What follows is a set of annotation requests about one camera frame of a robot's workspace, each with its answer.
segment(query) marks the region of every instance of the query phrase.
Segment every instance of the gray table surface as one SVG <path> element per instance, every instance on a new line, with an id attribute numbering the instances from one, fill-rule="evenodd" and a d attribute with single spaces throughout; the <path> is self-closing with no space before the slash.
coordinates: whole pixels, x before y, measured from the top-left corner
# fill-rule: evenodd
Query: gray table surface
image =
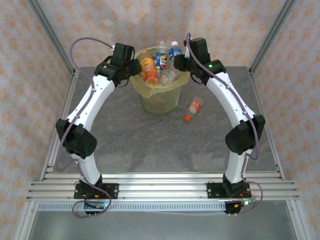
<path id="1" fill-rule="evenodd" d="M 83 69 L 92 75 L 95 70 Z M 227 72 L 243 100 L 258 114 L 259 106 L 247 68 L 227 67 Z M 80 74 L 69 112 L 78 105 L 89 84 Z M 203 107 L 190 122 L 185 122 L 185 112 L 196 96 L 203 98 Z M 94 155 L 102 173 L 223 173 L 229 159 L 225 135 L 231 129 L 229 118 L 215 95 L 190 79 L 181 89 L 174 112 L 162 117 L 143 110 L 139 94 L 131 83 L 116 88 L 97 114 L 91 133 L 98 141 Z M 260 146 L 259 160 L 249 161 L 247 171 L 276 171 L 266 131 L 262 133 Z M 61 165 L 70 159 L 63 150 Z M 77 172 L 77 168 L 73 165 L 67 172 Z"/>

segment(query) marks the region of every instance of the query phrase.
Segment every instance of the yellow plastic bag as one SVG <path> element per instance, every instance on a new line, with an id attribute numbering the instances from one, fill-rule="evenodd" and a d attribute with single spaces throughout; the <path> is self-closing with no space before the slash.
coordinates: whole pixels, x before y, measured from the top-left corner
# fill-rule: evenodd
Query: yellow plastic bag
<path id="1" fill-rule="evenodd" d="M 148 51 L 148 53 L 153 56 L 156 51 L 157 48 L 156 47 L 151 47 L 146 49 Z M 141 52 L 137 53 L 137 58 L 139 59 L 139 61 L 141 60 Z M 170 68 L 170 61 L 167 61 L 167 68 Z M 162 84 L 158 84 L 158 85 L 150 85 L 144 82 L 143 77 L 141 74 L 136 75 L 136 76 L 132 76 L 130 78 L 131 83 L 134 87 L 134 89 L 141 95 L 141 97 L 143 97 L 144 99 L 148 99 L 151 96 L 158 94 L 158 93 L 164 93 L 164 92 L 168 92 L 168 91 L 172 91 L 178 87 L 181 87 L 185 84 L 188 83 L 189 80 L 189 72 L 181 72 L 180 76 L 172 83 L 169 83 L 167 85 L 162 85 Z"/>

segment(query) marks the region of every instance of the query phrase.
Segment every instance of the orange juice bottle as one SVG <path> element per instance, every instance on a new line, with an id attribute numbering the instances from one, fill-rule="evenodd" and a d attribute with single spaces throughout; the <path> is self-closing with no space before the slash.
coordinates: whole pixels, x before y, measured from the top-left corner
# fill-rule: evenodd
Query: orange juice bottle
<path id="1" fill-rule="evenodd" d="M 142 68 L 141 74 L 143 76 L 143 80 L 147 84 L 152 84 L 152 85 L 159 84 L 159 79 L 154 66 L 154 61 L 147 51 L 143 51 L 141 53 L 140 64 Z"/>
<path id="2" fill-rule="evenodd" d="M 191 102 L 190 106 L 188 107 L 188 110 L 185 113 L 184 120 L 187 122 L 190 121 L 190 119 L 199 112 L 200 107 L 204 104 L 204 101 L 200 96 L 196 96 L 193 101 Z"/>

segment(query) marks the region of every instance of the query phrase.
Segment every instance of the plastic bottle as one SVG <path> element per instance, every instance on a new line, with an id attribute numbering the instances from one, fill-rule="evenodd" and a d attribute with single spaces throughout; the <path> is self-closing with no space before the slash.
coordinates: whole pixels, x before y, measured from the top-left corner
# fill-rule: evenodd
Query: plastic bottle
<path id="1" fill-rule="evenodd" d="M 182 54 L 181 48 L 178 46 L 177 41 L 171 43 L 171 48 L 169 50 L 169 59 L 171 62 L 171 67 L 173 68 L 175 56 Z"/>
<path id="2" fill-rule="evenodd" d="M 161 71 L 166 69 L 167 66 L 167 58 L 168 58 L 168 48 L 164 41 L 160 42 L 160 46 L 158 47 L 158 52 L 155 53 L 154 61 L 155 61 L 155 69 L 158 75 L 161 74 Z"/>
<path id="3" fill-rule="evenodd" d="M 143 76 L 143 80 L 147 84 L 152 84 L 152 85 L 159 84 L 159 79 L 154 66 L 154 61 L 147 51 L 143 51 L 141 53 L 140 64 L 142 68 L 141 74 Z"/>
<path id="4" fill-rule="evenodd" d="M 196 96 L 190 106 L 188 107 L 188 110 L 185 113 L 184 116 L 184 120 L 186 120 L 187 122 L 190 121 L 190 119 L 197 113 L 199 112 L 199 109 L 202 107 L 202 105 L 204 104 L 204 101 L 202 100 L 202 98 L 200 96 Z"/>
<path id="5" fill-rule="evenodd" d="M 179 77 L 180 71 L 174 71 L 172 69 L 165 69 L 162 71 L 162 75 L 160 78 L 160 83 L 162 85 L 168 85 L 175 81 Z"/>

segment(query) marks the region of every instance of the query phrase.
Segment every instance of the black mounting bracket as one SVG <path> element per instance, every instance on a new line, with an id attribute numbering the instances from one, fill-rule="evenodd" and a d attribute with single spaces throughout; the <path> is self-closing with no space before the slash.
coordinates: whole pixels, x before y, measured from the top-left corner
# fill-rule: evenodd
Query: black mounting bracket
<path id="1" fill-rule="evenodd" d="M 249 183 L 240 181 L 230 183 L 223 175 L 223 182 L 208 182 L 206 184 L 208 199 L 250 199 L 252 197 Z"/>
<path id="2" fill-rule="evenodd" d="M 103 183 L 102 176 L 100 175 L 99 180 L 95 184 L 96 187 L 105 190 L 111 197 L 111 199 L 117 199 L 119 194 L 119 184 L 118 183 Z M 79 181 L 75 185 L 74 190 L 74 199 L 108 199 L 108 197 L 103 194 L 101 191 L 93 188 L 89 184 L 83 182 L 82 180 Z"/>

